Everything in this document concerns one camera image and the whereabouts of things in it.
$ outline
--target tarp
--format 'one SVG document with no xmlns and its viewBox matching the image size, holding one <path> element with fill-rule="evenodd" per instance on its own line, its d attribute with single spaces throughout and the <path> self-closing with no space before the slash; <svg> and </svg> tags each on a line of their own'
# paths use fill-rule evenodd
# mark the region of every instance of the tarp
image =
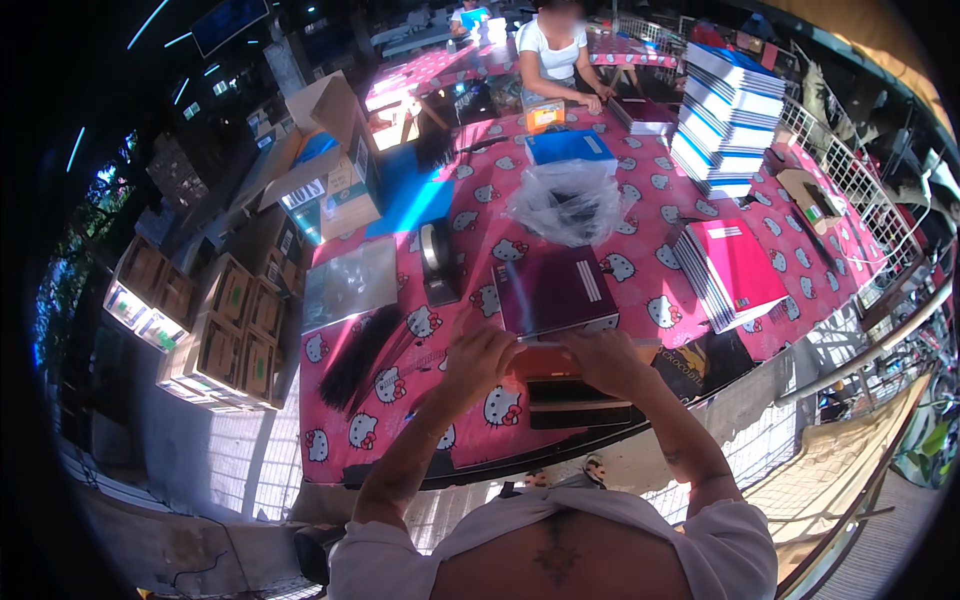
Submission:
<svg viewBox="0 0 960 600">
<path fill-rule="evenodd" d="M 769 522 L 782 580 L 858 500 L 924 392 L 924 375 L 873 413 L 804 429 L 797 456 L 743 493 Z"/>
<path fill-rule="evenodd" d="M 763 0 L 836 36 L 908 87 L 956 141 L 913 32 L 880 0 Z"/>
</svg>

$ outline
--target purple notebook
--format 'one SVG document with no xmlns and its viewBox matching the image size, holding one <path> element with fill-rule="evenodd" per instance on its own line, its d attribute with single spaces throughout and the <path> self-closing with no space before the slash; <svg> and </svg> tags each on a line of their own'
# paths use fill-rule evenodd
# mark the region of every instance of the purple notebook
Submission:
<svg viewBox="0 0 960 600">
<path fill-rule="evenodd" d="M 504 328 L 520 341 L 619 316 L 590 246 L 493 266 Z"/>
</svg>

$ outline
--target hand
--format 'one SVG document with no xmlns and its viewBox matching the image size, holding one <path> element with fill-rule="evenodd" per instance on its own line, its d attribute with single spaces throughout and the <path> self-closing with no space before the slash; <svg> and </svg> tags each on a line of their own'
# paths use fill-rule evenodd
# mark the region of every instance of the hand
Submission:
<svg viewBox="0 0 960 600">
<path fill-rule="evenodd" d="M 457 398 L 458 415 L 495 388 L 507 371 L 507 365 L 527 349 L 516 334 L 492 325 L 482 325 L 463 333 L 469 307 L 453 322 L 450 346 L 446 349 L 446 374 L 440 397 Z"/>
<path fill-rule="evenodd" d="M 596 94 L 580 94 L 577 102 L 586 106 L 587 110 L 592 110 L 593 112 L 600 111 L 600 99 Z"/>
<path fill-rule="evenodd" d="M 605 329 L 586 333 L 582 329 L 557 336 L 580 368 L 584 381 L 625 400 L 633 400 L 652 385 L 663 385 L 656 369 L 640 359 L 634 341 L 624 331 Z"/>
<path fill-rule="evenodd" d="M 605 102 L 616 95 L 616 91 L 609 85 L 599 84 L 594 90 L 597 92 L 597 96 L 600 96 L 600 100 Z"/>
</svg>

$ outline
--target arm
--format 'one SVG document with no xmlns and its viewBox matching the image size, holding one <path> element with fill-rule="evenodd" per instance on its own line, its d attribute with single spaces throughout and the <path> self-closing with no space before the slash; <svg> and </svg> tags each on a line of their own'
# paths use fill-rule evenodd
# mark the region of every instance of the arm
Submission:
<svg viewBox="0 0 960 600">
<path fill-rule="evenodd" d="M 616 92 L 613 91 L 612 87 L 600 83 L 600 78 L 597 77 L 597 72 L 593 69 L 593 65 L 590 64 L 590 56 L 587 52 L 587 46 L 580 47 L 580 56 L 577 57 L 577 61 L 574 63 L 574 66 L 577 67 L 577 72 L 580 73 L 580 77 L 584 79 L 584 82 L 586 82 L 587 85 L 593 88 L 593 90 L 597 93 L 597 96 L 600 97 L 600 100 L 608 100 L 611 96 L 616 95 Z"/>
<path fill-rule="evenodd" d="M 570 89 L 566 85 L 555 84 L 540 76 L 540 60 L 533 50 L 520 52 L 520 77 L 523 86 L 544 98 L 564 98 L 580 104 L 587 104 L 587 94 Z"/>
<path fill-rule="evenodd" d="M 406 531 L 403 514 L 420 489 L 423 475 L 446 428 L 503 379 L 507 365 L 526 349 L 516 334 L 490 325 L 461 335 L 467 310 L 457 315 L 440 385 L 426 399 L 360 489 L 352 520 L 379 521 Z"/>
<path fill-rule="evenodd" d="M 677 400 L 657 370 L 640 360 L 626 332 L 568 333 L 562 342 L 580 366 L 584 381 L 601 392 L 630 400 L 650 420 L 674 477 L 690 483 L 687 517 L 717 500 L 743 499 L 720 446 Z"/>
</svg>

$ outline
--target white shirt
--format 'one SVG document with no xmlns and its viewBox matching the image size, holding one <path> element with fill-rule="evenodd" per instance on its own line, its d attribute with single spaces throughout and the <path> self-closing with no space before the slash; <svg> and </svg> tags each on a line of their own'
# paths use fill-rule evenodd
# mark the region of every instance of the white shirt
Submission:
<svg viewBox="0 0 960 600">
<path fill-rule="evenodd" d="M 719 500 L 674 530 L 649 502 L 626 492 L 536 488 L 495 498 L 461 520 L 430 556 L 402 529 L 347 523 L 330 556 L 329 594 L 336 600 L 428 600 L 440 563 L 564 508 L 601 516 L 670 542 L 694 600 L 772 599 L 777 551 L 767 518 L 746 502 Z"/>
<path fill-rule="evenodd" d="M 587 30 L 579 27 L 573 32 L 573 43 L 562 50 L 550 50 L 537 21 L 524 23 L 516 32 L 516 50 L 536 52 L 540 58 L 540 76 L 554 81 L 573 77 L 573 63 L 580 57 L 580 49 L 586 45 Z"/>
</svg>

